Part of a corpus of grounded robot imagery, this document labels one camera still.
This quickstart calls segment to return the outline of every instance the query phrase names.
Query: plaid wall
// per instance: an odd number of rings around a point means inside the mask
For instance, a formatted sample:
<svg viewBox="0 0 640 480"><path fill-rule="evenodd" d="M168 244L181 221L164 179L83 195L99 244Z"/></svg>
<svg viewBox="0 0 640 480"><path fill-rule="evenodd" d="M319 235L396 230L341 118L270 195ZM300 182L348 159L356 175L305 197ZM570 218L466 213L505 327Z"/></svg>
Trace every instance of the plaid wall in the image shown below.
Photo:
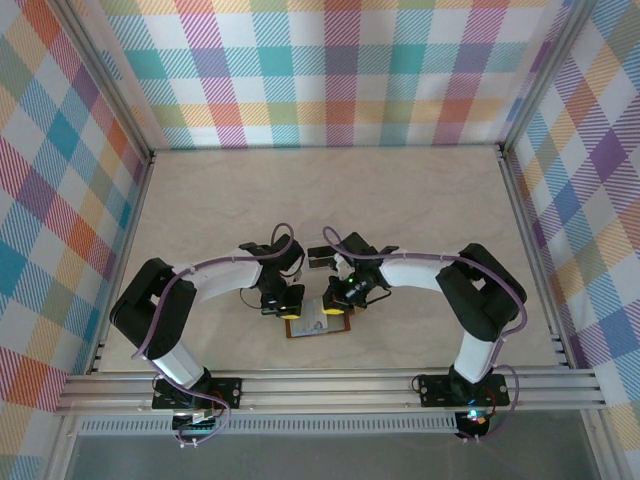
<svg viewBox="0 0 640 480"><path fill-rule="evenodd" d="M142 163L45 0L0 3L0 479L34 478Z"/></svg>
<svg viewBox="0 0 640 480"><path fill-rule="evenodd" d="M152 143L227 148L495 143L573 0L75 3Z"/></svg>
<svg viewBox="0 0 640 480"><path fill-rule="evenodd" d="M640 0L601 0L516 167L563 322L640 478Z"/></svg>

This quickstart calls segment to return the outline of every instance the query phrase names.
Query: beige floor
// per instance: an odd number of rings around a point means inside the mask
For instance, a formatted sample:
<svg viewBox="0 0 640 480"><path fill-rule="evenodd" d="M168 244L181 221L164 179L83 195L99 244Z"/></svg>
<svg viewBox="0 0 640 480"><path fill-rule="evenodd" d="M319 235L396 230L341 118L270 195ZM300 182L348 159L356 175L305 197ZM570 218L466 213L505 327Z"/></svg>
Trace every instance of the beige floor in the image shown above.
<svg viewBox="0 0 640 480"><path fill-rule="evenodd" d="M303 149L163 153L125 273L147 259L195 262L239 243L267 243L273 225L291 223L301 242L324 225L355 230L378 248L456 252L485 245L525 286L530 322L501 360L551 365L555 357L540 300L493 149ZM320 294L326 273L308 295ZM247 297L256 300L255 292ZM288 340L284 323L244 306L237 292L192 310L183 340L212 369L448 366L462 329L441 294L396 289L352 319L348 333ZM100 369L142 370L133 347L110 329Z"/></svg>

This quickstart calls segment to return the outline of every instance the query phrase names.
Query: wire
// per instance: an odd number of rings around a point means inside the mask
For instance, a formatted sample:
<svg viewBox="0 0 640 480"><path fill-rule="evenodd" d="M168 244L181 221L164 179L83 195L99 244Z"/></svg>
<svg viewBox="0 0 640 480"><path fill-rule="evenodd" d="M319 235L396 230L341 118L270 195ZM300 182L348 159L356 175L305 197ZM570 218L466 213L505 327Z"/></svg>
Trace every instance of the wire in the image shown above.
<svg viewBox="0 0 640 480"><path fill-rule="evenodd" d="M302 266L304 265L304 259L306 258L306 256L307 256L307 254L306 254L306 253L304 253L304 250L303 250L303 251L302 251L302 255L300 256L300 265L298 265L298 268L296 269L296 271L295 271L295 272L293 272L293 273L291 273L291 274L289 274L289 275L285 275L284 273L280 273L280 276L281 276L282 278L292 278L292 277L295 277L295 276L300 272L300 270L302 270Z"/></svg>
<svg viewBox="0 0 640 480"><path fill-rule="evenodd" d="M284 248L276 253L270 253L268 255L261 255L261 256L248 256L248 257L220 257L220 258L213 258L211 260L205 260L204 262L198 263L196 265L194 265L193 267L190 268L185 268L183 271L181 271L180 273L177 273L176 275L174 275L171 280L169 280L169 283L167 283L167 286L164 287L164 290L162 290L162 294L160 295L160 298L158 299L158 305L156 306L156 310L153 313L153 318L151 320L151 325L149 326L149 330L147 330L147 335L144 337L144 340L142 341L142 343L140 344L140 346L138 347L138 349L134 352L133 355L131 355L131 360L135 360L139 357L141 357L142 355L144 355L147 351L147 349L149 348L149 344L151 343L151 339L153 338L154 333L156 332L156 328L158 327L158 322L160 321L160 314L162 313L162 309L164 308L164 302L167 299L167 295L169 294L169 291L173 288L173 286L178 282L178 280L180 280L182 277L188 275L189 273L192 273L192 271L197 271L200 270L201 268L204 267L209 267L211 265L218 265L218 264L222 264L222 263L234 263L234 262L257 262L259 260L271 260L274 258L278 258L282 255L284 255L286 253L287 250L289 250L289 248L291 247L291 245L293 245L293 227L291 227L291 225L289 225L288 223L279 223L275 226L275 228L273 229L273 232L271 233L271 239L273 240L273 238L275 238L276 233L278 232L278 230L281 227L285 227L289 230L289 241L287 242L287 244L284 246Z"/></svg>
<svg viewBox="0 0 640 480"><path fill-rule="evenodd" d="M212 395L207 395L206 393L200 393L193 390L189 390L188 388L183 387L178 382L176 382L173 378L165 374L162 371L162 369L157 365L151 363L151 366L160 374L160 378L163 378L169 385L171 385L176 390L180 390L182 393L186 393L187 395L204 398L205 400L211 400L213 403L217 403L218 405L222 406L224 408L224 412L226 412L224 419L220 422L220 424L215 430L213 430L211 433L208 433L207 435L200 438L199 440L196 440L194 438L191 443L185 442L184 438L182 437L182 432L188 427L188 425L179 428L177 438L178 438L178 441L180 442L181 447L184 447L184 445L193 445L194 447L197 447L198 445L201 445L207 440L218 435L229 424L229 421L231 420L231 406L227 402L225 402L223 399L214 397Z"/></svg>
<svg viewBox="0 0 640 480"><path fill-rule="evenodd" d="M515 383L515 388L513 390L513 400L511 400L511 406L509 407L509 410L507 410L507 412L505 413L504 420L502 420L502 422L500 422L493 430L487 433L485 437L489 435L493 436L504 428L505 424L518 406L518 400L520 399L520 379L518 378L518 374L516 373L515 368L510 365L498 365L495 370L498 370L500 368L506 368L511 372L511 375L513 375L513 381Z"/></svg>
<svg viewBox="0 0 640 480"><path fill-rule="evenodd" d="M389 290L388 288L383 288L383 290L387 292L386 295L381 295L380 297L374 298L370 302L367 302L367 307L373 303L379 302L380 300L384 300L385 298L389 298L391 296L391 290Z"/></svg>
<svg viewBox="0 0 640 480"><path fill-rule="evenodd" d="M329 234L334 237L334 240L329 238ZM520 323L517 326L513 327L510 330L502 332L502 335L496 341L496 348L494 348L493 354L491 355L491 359L490 359L490 363L492 365L495 364L496 359L498 358L498 354L500 353L500 350L504 345L504 339L509 335L513 335L514 333L521 331L527 325L527 322L528 322L527 309L525 308L524 303L522 302L522 300L520 299L516 291L507 282L505 282L502 278L500 278L493 270L485 267L484 265L474 260L461 257L460 255L438 255L435 253L387 253L387 254L375 254L375 255L359 255L359 254L351 253L339 245L340 243L342 243L342 239L340 238L340 235L334 228L329 226L324 227L322 229L322 236L324 237L325 241L329 244L329 246L333 248L336 252L338 252L340 255L342 255L343 257L354 258L356 260L386 260L391 258L404 258L404 259L413 258L417 260L428 260L428 261L439 261L439 262L445 262L445 261L461 262L461 263L466 263L467 265L475 268L476 270L479 270L480 272L488 276L491 280L493 280L498 285L500 285L500 287L502 287L507 292L507 294L511 297L511 299L514 301L514 303L520 310L521 319L520 319Z"/></svg>
<svg viewBox="0 0 640 480"><path fill-rule="evenodd" d="M221 394L218 390L214 390L214 391L213 391L213 392L211 392L211 393L213 393L213 394L214 394L216 397L218 397L218 398L222 398L222 394ZM215 410L216 410L215 403L213 403L213 404L211 405L211 408L213 408L213 411L214 411L214 413L215 413ZM222 414L224 413L224 410L225 410L225 408L224 408L224 405L223 405L223 406L222 406L222 408L220 409L220 413L218 413L218 414L216 415L216 418L220 418L220 417L222 416Z"/></svg>
<svg viewBox="0 0 640 480"><path fill-rule="evenodd" d="M241 288L239 290L239 294L240 294L240 300L242 300L242 303L244 303L247 307L249 308L253 308L254 310L262 310L262 307L256 307L255 305L251 305L250 303L248 303L244 297L242 296L242 291L245 290L244 288Z"/></svg>
<svg viewBox="0 0 640 480"><path fill-rule="evenodd" d="M416 388L416 380L418 380L422 375L416 375L415 377L413 377L413 379L411 379L411 390L413 390L416 393L420 393L420 390Z"/></svg>
<svg viewBox="0 0 640 480"><path fill-rule="evenodd" d="M136 350L134 352L134 354L131 356L131 359L135 360L135 359L139 358L140 356L145 354L147 348L149 348L149 344L151 343L151 339L153 338L153 335L155 334L156 328L158 327L158 322L160 320L160 313L162 312L162 309L164 308L164 302L167 299L167 295L169 294L169 291L178 282L178 280L180 280L182 277L186 276L187 274L192 273L193 271L196 271L196 270L199 270L201 268L208 267L208 266L211 266L211 265L217 265L217 264L229 263L229 262L230 263L233 263L233 262L257 262L259 260L270 260L270 259L278 258L278 257L284 255L287 252L287 250L289 250L291 245L293 245L294 232L293 232L293 227L291 225L289 225L288 223L284 223L284 222L278 223L275 226L275 228L273 229L273 232L271 233L272 241L273 241L273 238L275 238L276 233L278 232L278 230L281 227L285 227L285 228L287 228L289 230L289 241L284 246L284 248L282 250L278 251L278 252L271 253L271 254L268 254L268 255L255 256L255 257L251 256L251 257L220 257L220 258L213 258L211 260L206 260L204 262L198 263L198 264L194 265L193 267L186 268L183 271L177 273L175 276L173 276L173 278L171 278L171 280L169 280L167 285L162 290L162 294L160 295L160 298L158 299L158 305L156 306L156 310L153 313L153 318L151 319L151 325L149 326L149 330L147 330L147 335L145 336L144 340L140 344L140 347L138 347L138 350ZM231 406L227 402L225 402L221 398L216 398L216 397L212 397L211 395L206 395L204 393L200 393L200 392L195 392L195 391L189 390L188 388L185 388L184 386L182 386L179 383L177 383L176 381L174 381L169 375L167 375L160 367L155 365L153 362L149 362L149 364L173 388L175 388L175 389L177 389L177 390L179 390L182 393L185 393L187 395L192 395L194 397L204 398L205 400L211 400L213 403L217 403L218 405L221 405L222 407L224 407L224 412L226 412L226 415L224 416L224 420L222 420L222 422L218 425L218 428L213 430L211 433L205 435L200 440L196 440L194 438L193 442L192 442L192 445L194 447L200 445L201 443L206 442L207 440L209 440L211 438L213 438L214 436L216 436L218 433L220 433L229 424L229 421L231 420ZM184 438L182 437L182 431L183 430L184 430L184 428L179 429L178 430L178 435L177 435L177 438L180 441L180 445L182 447L184 447L184 445L186 445L186 442L184 441Z"/></svg>
<svg viewBox="0 0 640 480"><path fill-rule="evenodd" d="M493 393L493 390L491 390L490 388L487 389L487 391L489 392L489 396L491 397L491 401L493 402L493 410L491 410L491 413L489 414L490 417L493 417L493 415L495 415L496 413L496 406L498 401L496 400L496 394Z"/></svg>

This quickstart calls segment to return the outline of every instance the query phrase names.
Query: metal vent grate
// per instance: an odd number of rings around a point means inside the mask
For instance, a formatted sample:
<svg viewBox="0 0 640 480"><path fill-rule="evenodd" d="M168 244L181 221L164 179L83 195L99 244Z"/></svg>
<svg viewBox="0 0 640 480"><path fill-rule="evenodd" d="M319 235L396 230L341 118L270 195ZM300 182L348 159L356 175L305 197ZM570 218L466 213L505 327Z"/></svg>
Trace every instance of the metal vent grate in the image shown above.
<svg viewBox="0 0 640 480"><path fill-rule="evenodd" d="M455 417L449 414L402 415L269 415L232 418L228 433L411 433L450 432Z"/></svg>
<svg viewBox="0 0 640 480"><path fill-rule="evenodd" d="M231 417L226 435L233 434L373 434L452 433L455 415L414 413L386 415L244 415ZM81 435L157 435L171 432L171 417L87 417Z"/></svg>
<svg viewBox="0 0 640 480"><path fill-rule="evenodd" d="M136 416L86 417L80 424L80 435L157 435L171 432L172 417L140 418Z"/></svg>

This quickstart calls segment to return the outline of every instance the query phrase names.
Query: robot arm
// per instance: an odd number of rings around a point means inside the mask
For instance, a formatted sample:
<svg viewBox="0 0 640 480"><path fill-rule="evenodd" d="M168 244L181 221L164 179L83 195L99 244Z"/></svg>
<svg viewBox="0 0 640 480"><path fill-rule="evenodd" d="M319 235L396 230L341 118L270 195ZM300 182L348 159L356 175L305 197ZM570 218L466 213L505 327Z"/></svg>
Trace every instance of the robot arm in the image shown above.
<svg viewBox="0 0 640 480"><path fill-rule="evenodd" d="M263 315L294 317L300 314L303 285L288 285L281 272L302 261L303 250L293 241L280 257L261 260L261 257L280 251L290 240L281 236L273 245L240 245L227 257L255 257L255 261L228 261L193 269L180 278L169 290L157 327L144 356L156 369L175 383L194 391L206 393L210 374L195 361L180 341L193 305L225 292L240 288L258 288L262 294ZM129 284L111 311L111 323L131 343L139 348L149 331L156 310L157 299L169 281L189 265L167 265L159 258L147 261ZM191 406L202 403L189 399Z"/></svg>
<svg viewBox="0 0 640 480"><path fill-rule="evenodd" d="M492 372L502 330L519 313L510 295L489 276L459 261L403 258L398 254L406 252L397 247L386 247L380 255L394 255L380 259L378 252L357 233L346 237L340 247L349 253L378 258L356 260L336 254L338 277L329 279L323 297L325 311L366 308L367 296L375 287L388 290L410 286L443 293L464 328L460 351L449 371L451 390L461 403L475 400ZM522 286L484 247L470 244L459 255L498 275L523 303L526 301Z"/></svg>

